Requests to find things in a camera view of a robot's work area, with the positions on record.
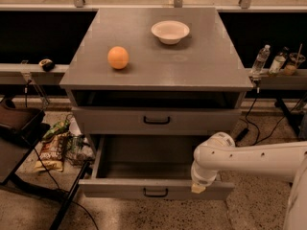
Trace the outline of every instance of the drawer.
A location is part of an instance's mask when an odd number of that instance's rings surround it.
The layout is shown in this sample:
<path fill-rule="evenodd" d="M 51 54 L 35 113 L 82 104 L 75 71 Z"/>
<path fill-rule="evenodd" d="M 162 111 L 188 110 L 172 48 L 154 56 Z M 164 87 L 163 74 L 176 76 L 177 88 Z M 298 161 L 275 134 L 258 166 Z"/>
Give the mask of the drawer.
<path fill-rule="evenodd" d="M 209 135 L 231 131 L 240 109 L 74 107 L 84 134 Z"/>
<path fill-rule="evenodd" d="M 191 193 L 195 147 L 206 137 L 102 136 L 91 178 L 80 180 L 89 197 L 224 200 L 232 183 L 215 181 L 201 194 Z"/>

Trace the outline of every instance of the clear water bottle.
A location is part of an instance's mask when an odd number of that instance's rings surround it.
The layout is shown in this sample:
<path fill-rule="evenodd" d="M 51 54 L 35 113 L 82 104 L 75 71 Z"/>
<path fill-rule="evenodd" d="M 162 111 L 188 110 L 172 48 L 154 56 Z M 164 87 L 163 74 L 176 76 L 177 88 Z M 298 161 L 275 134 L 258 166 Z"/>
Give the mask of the clear water bottle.
<path fill-rule="evenodd" d="M 278 52 L 274 60 L 272 61 L 272 65 L 268 71 L 268 75 L 270 77 L 275 77 L 279 73 L 279 70 L 284 65 L 285 61 L 288 58 L 289 48 L 283 47 L 282 51 Z"/>
<path fill-rule="evenodd" d="M 270 55 L 270 45 L 265 45 L 264 48 L 262 48 L 259 53 L 258 56 L 255 60 L 255 62 L 253 63 L 252 67 L 251 67 L 251 74 L 253 76 L 257 76 L 260 75 L 260 73 L 262 72 L 263 67 L 266 64 L 266 61 Z"/>

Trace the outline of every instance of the bowl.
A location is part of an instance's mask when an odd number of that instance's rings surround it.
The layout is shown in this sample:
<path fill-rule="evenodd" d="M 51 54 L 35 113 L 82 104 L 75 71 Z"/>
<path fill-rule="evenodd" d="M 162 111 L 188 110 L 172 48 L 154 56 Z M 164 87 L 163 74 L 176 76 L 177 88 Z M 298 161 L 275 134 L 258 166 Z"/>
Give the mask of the bowl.
<path fill-rule="evenodd" d="M 162 43 L 177 44 L 184 37 L 188 36 L 190 29 L 187 25 L 175 21 L 161 21 L 152 26 L 152 33 L 157 36 Z"/>

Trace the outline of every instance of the black handle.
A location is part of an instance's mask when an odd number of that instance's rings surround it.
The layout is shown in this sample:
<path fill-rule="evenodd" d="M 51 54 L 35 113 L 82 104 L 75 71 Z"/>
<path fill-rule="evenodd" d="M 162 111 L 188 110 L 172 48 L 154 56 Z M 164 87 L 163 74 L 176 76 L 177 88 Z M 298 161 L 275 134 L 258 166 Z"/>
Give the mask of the black handle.
<path fill-rule="evenodd" d="M 166 120 L 150 120 L 146 116 L 144 116 L 143 122 L 146 125 L 168 125 L 171 122 L 171 118 L 167 117 Z"/>
<path fill-rule="evenodd" d="M 163 195 L 149 195 L 146 191 L 146 188 L 143 188 L 143 195 L 146 197 L 165 197 L 167 196 L 169 193 L 169 190 L 166 188 L 165 192 L 163 192 Z"/>

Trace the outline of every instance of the floor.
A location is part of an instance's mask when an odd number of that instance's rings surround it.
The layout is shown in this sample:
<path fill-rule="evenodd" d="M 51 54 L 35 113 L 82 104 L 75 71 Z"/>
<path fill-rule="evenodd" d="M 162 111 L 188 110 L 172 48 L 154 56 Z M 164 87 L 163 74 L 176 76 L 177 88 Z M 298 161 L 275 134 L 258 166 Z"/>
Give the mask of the floor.
<path fill-rule="evenodd" d="M 246 127 L 245 115 L 252 100 L 243 104 L 242 119 L 231 135 L 235 137 Z M 295 102 L 287 103 L 291 108 Z M 69 106 L 54 104 L 46 110 L 46 123 L 53 125 L 64 120 Z M 260 139 L 271 133 L 282 118 L 282 112 L 270 101 L 257 101 L 248 114 L 248 119 L 261 130 Z M 238 146 L 253 144 L 256 128 L 249 125 L 250 132 Z M 261 144 L 297 141 L 287 120 L 283 119 L 272 136 Z M 34 172 L 36 155 L 31 153 L 19 168 L 17 174 L 25 181 L 49 188 L 56 188 L 46 172 Z M 64 164 L 64 172 L 51 171 L 62 189 L 68 190 L 79 168 Z M 241 172 L 221 172 L 223 181 L 235 184 L 235 190 L 226 201 L 218 200 L 124 200 L 111 198 L 89 198 L 78 191 L 75 202 L 82 205 L 94 218 L 100 230 L 125 229 L 282 229 L 287 199 L 291 190 L 288 183 L 244 174 Z M 49 229 L 59 204 L 32 196 L 25 196 L 0 190 L 0 229 Z M 59 229 L 96 229 L 88 213 L 73 203 Z"/>

